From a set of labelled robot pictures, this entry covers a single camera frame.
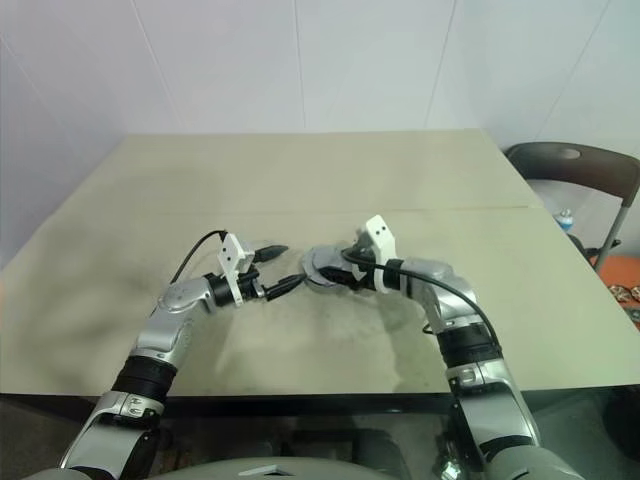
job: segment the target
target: white wall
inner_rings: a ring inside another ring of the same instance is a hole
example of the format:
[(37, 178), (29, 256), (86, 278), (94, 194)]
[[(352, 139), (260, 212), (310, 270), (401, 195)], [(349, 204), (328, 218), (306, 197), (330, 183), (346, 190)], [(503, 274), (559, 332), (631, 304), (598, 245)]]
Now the white wall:
[[(640, 155), (639, 18), (634, 0), (2, 0), (0, 265), (126, 132), (483, 127)], [(611, 202), (568, 203), (591, 244)], [(640, 254), (640, 207), (622, 238)]]

